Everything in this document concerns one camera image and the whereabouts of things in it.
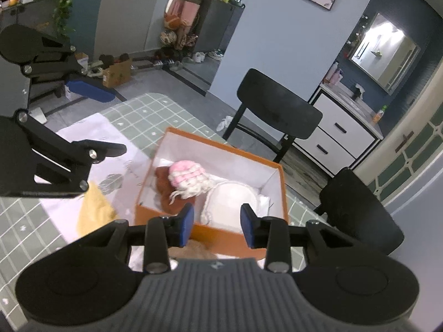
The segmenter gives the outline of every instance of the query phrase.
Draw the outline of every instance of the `cardboard box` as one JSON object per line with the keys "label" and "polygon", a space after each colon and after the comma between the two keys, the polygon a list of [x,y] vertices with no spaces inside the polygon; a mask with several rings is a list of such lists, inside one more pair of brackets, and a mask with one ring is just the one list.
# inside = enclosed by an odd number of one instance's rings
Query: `cardboard box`
{"label": "cardboard box", "polygon": [[77,62],[86,70],[88,69],[88,63],[89,63],[89,56],[85,53],[76,53],[75,58],[77,59]]}
{"label": "cardboard box", "polygon": [[[154,174],[164,160],[192,160],[201,164],[211,175],[247,184],[271,199],[269,216],[287,221],[285,183],[281,165],[234,147],[168,127],[151,161],[137,199],[136,225],[146,224],[153,217],[169,216],[160,210]],[[196,216],[200,215],[204,202],[205,195],[196,198]],[[194,222],[191,238],[203,243],[211,252],[222,255],[262,259],[266,254],[265,249],[251,250],[243,234],[202,225],[199,222]]]}
{"label": "cardboard box", "polygon": [[103,86],[116,87],[131,79],[132,59],[109,66],[103,71]]}

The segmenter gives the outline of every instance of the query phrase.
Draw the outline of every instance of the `orange box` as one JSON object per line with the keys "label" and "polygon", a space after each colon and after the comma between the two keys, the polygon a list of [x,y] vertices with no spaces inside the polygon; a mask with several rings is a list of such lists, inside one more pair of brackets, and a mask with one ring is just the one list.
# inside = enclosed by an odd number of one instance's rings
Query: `orange box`
{"label": "orange box", "polygon": [[[192,160],[202,165],[207,173],[228,180],[242,182],[256,188],[270,198],[269,216],[287,221],[287,204],[283,168],[281,165],[232,146],[208,140],[188,132],[168,127],[137,198],[135,225],[144,225],[157,216],[169,216],[156,203],[155,170],[165,160]],[[199,215],[205,195],[198,196],[194,206]],[[211,252],[262,259],[266,250],[251,250],[242,234],[194,222],[191,238],[203,243]]]}

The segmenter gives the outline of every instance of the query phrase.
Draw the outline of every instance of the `door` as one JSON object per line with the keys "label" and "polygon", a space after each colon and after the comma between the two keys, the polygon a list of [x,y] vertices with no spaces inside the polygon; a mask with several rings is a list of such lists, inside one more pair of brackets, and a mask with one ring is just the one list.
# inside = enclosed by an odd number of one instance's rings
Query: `door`
{"label": "door", "polygon": [[443,64],[406,116],[379,147],[356,168],[384,205],[414,180],[443,150]]}

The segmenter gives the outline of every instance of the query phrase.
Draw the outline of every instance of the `wall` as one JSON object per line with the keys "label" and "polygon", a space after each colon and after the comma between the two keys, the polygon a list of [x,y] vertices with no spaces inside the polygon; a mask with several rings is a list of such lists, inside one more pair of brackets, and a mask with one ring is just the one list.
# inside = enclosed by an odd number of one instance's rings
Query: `wall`
{"label": "wall", "polygon": [[[236,91],[256,68],[308,100],[345,44],[369,0],[336,0],[331,11],[309,0],[248,0],[210,92],[234,108]],[[280,139],[282,134],[249,114]]]}
{"label": "wall", "polygon": [[420,331],[431,332],[443,320],[443,155],[395,203],[386,206],[405,234],[391,257],[409,267],[420,284],[411,321]]}
{"label": "wall", "polygon": [[94,56],[143,51],[157,0],[101,0]]}
{"label": "wall", "polygon": [[406,114],[422,92],[443,57],[443,21],[434,33],[428,48],[418,62],[401,92],[392,100],[385,116],[379,122],[385,136]]}
{"label": "wall", "polygon": [[403,87],[407,79],[417,67],[429,41],[442,21],[441,17],[424,0],[371,0],[365,14],[371,19],[377,13],[382,14],[397,28],[403,30],[421,48],[421,51],[402,83],[392,95],[388,95],[383,88],[354,63],[346,59],[342,53],[339,54],[337,60],[341,65],[340,68],[344,71],[342,83],[349,88],[356,83],[362,85],[366,90],[363,100],[374,111],[378,111],[383,105],[389,105],[397,95],[405,92]]}
{"label": "wall", "polygon": [[71,43],[78,51],[89,56],[94,54],[95,34],[101,0],[74,0],[68,27]]}

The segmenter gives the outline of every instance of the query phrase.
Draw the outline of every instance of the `pink bottle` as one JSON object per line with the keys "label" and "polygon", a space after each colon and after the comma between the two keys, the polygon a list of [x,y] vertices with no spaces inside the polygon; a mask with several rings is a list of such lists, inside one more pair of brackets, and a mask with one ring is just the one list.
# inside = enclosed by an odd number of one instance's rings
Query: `pink bottle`
{"label": "pink bottle", "polygon": [[328,73],[323,79],[323,82],[326,82],[327,84],[331,81],[331,77],[334,75],[334,73],[338,70],[338,62],[335,61],[334,64],[329,69]]}
{"label": "pink bottle", "polygon": [[338,80],[340,79],[340,72],[342,70],[338,69],[337,71],[334,72],[334,74],[332,75],[331,79],[329,80],[329,83],[331,85],[335,85],[336,83],[338,83]]}

